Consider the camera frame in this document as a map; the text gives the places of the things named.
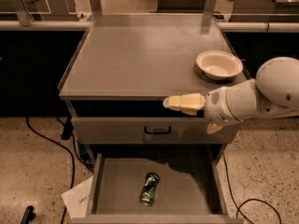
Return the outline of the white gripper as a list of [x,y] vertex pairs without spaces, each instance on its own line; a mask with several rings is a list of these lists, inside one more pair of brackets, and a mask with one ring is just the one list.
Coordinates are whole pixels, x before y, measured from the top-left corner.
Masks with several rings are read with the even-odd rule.
[[200,93],[169,96],[164,99],[163,106],[190,116],[196,116],[197,112],[205,107],[204,116],[211,121],[207,125],[206,133],[213,134],[220,131],[222,126],[231,126],[241,122],[233,115],[229,107],[232,103],[229,94],[234,91],[239,91],[239,87],[220,87],[210,91],[206,98]]

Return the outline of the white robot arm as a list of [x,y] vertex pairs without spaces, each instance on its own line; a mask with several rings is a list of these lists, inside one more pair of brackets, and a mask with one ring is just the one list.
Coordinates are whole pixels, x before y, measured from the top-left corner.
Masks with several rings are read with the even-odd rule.
[[289,57],[271,59],[250,80],[220,87],[207,95],[169,96],[164,99],[163,106],[191,116],[202,110],[209,120],[209,134],[246,119],[298,116],[299,60]]

